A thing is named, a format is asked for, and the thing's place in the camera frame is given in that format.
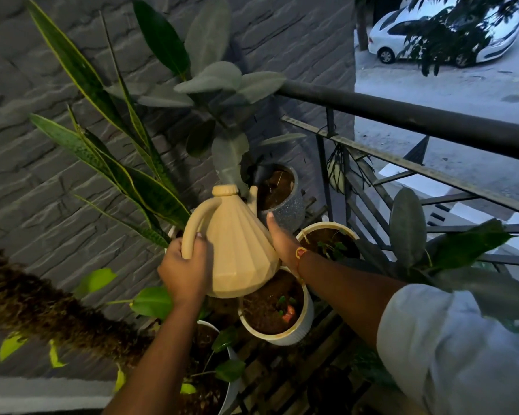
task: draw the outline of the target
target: brick wall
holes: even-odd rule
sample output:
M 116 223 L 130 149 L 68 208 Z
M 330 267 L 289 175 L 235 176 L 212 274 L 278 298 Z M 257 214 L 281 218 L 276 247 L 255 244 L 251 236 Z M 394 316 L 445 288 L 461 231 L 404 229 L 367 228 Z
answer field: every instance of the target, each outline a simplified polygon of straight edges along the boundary
M 170 72 L 146 46 L 131 11 L 131 0 L 35 0 L 75 41 L 105 79 L 113 78 L 98 16 L 102 9 L 121 70 L 127 81 L 163 82 Z M 146 0 L 164 12 L 184 35 L 203 0 Z M 353 90 L 352 0 L 229 0 L 234 12 L 227 57 L 243 72 L 270 70 L 298 81 Z M 131 298 L 144 286 L 158 284 L 155 268 L 161 250 L 133 236 L 123 226 L 83 206 L 73 194 L 97 202 L 117 215 L 134 209 L 83 163 L 58 148 L 28 122 L 39 113 L 68 125 L 66 103 L 73 104 L 84 126 L 99 135 L 119 159 L 137 163 L 129 140 L 81 98 L 25 11 L 21 0 L 0 0 L 0 247 L 28 271 L 67 290 L 88 272 L 111 267 L 119 275 L 103 291 L 86 299 Z M 195 206 L 210 195 L 216 175 L 211 158 L 194 159 L 184 139 L 195 118 L 185 111 L 143 110 L 144 120 L 162 157 Z M 282 97 L 263 102 L 248 125 L 251 153 L 290 163 L 308 196 L 323 201 L 319 160 L 313 137 L 258 148 L 259 140 L 287 128 L 278 117 L 290 116 L 324 125 L 324 109 Z M 349 116 L 336 122 L 349 127 Z M 128 307 L 110 307 L 111 318 L 134 321 Z M 50 371 L 44 344 L 28 342 L 0 365 L 0 375 L 111 379 L 114 368 L 85 355 L 62 353 L 69 362 Z

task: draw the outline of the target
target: white car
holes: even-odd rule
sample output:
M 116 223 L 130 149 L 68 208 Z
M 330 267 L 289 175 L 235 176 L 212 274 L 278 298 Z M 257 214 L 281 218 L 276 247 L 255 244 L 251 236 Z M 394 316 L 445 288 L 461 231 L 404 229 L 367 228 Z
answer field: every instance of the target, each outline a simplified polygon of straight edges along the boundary
M 388 13 L 379 20 L 369 33 L 369 52 L 377 55 L 383 64 L 390 64 L 396 58 L 406 59 L 409 52 L 402 53 L 406 47 L 406 36 L 415 31 L 423 20 L 428 20 L 447 7 L 453 7 L 458 0 L 425 0 L 421 7 L 419 3 L 409 11 L 404 7 L 395 12 Z M 458 55 L 454 58 L 457 67 L 466 67 L 476 62 L 490 61 L 505 54 L 511 48 L 519 34 L 519 10 L 513 14 L 510 20 L 502 20 L 498 25 L 489 29 L 492 37 L 490 44 L 482 49 L 476 58 L 466 58 Z

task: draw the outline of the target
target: sleeve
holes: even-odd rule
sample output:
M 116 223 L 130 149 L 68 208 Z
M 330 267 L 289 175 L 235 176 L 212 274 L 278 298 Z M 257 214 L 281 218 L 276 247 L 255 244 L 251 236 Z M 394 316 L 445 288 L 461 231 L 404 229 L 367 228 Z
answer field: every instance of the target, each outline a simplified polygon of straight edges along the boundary
M 467 291 L 396 292 L 377 350 L 401 390 L 433 415 L 519 414 L 519 334 L 484 318 Z

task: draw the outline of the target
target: hand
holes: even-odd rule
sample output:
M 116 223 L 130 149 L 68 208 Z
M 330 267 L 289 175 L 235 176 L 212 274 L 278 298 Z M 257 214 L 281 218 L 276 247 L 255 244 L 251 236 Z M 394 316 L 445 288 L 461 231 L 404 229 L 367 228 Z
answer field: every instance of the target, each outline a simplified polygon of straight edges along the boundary
M 300 243 L 289 232 L 282 229 L 272 212 L 267 215 L 267 228 L 273 238 L 273 246 L 283 261 L 292 272 L 296 272 L 296 249 L 300 247 Z
M 158 273 L 173 297 L 173 304 L 199 304 L 211 286 L 213 249 L 201 236 L 194 240 L 190 259 L 181 256 L 181 238 L 171 241 L 163 257 Z

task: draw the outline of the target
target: person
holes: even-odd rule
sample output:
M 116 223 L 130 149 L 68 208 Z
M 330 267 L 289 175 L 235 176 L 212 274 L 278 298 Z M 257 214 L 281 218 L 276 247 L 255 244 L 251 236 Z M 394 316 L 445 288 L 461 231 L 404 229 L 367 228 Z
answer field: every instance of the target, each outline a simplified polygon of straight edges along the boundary
M 297 240 L 272 214 L 267 224 L 282 262 L 377 349 L 399 388 L 429 413 L 519 415 L 519 334 L 482 317 L 471 293 L 406 285 L 311 252 L 298 259 Z M 180 239 L 171 242 L 158 272 L 173 311 L 105 415 L 176 413 L 211 256 L 203 238 L 189 260 Z

